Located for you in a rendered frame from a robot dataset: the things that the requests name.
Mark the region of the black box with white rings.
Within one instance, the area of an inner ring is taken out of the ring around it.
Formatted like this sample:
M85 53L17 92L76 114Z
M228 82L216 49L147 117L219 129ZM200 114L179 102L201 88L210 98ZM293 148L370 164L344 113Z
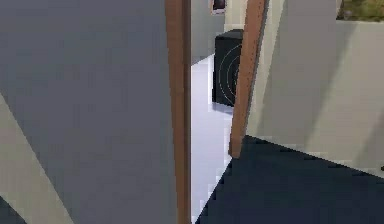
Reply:
M233 29L215 37L212 101L233 107L239 72L243 30Z

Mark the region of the green framed picture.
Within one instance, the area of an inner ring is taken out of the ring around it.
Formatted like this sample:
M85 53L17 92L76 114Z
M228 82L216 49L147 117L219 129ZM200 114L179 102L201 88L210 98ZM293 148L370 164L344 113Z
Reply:
M336 19L366 22L384 21L384 0L342 0Z

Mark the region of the brown wooden door frame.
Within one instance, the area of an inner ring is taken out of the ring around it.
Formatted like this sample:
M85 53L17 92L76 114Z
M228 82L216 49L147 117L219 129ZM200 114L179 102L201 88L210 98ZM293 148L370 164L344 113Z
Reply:
M268 0L248 0L228 154L238 158L246 133ZM191 222L191 0L165 0L177 224Z

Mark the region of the framed picture on wall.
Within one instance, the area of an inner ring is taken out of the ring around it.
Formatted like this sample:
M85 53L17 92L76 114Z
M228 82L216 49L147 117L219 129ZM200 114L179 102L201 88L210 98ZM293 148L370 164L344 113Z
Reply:
M211 13L222 14L226 9L226 0L212 0L211 2Z

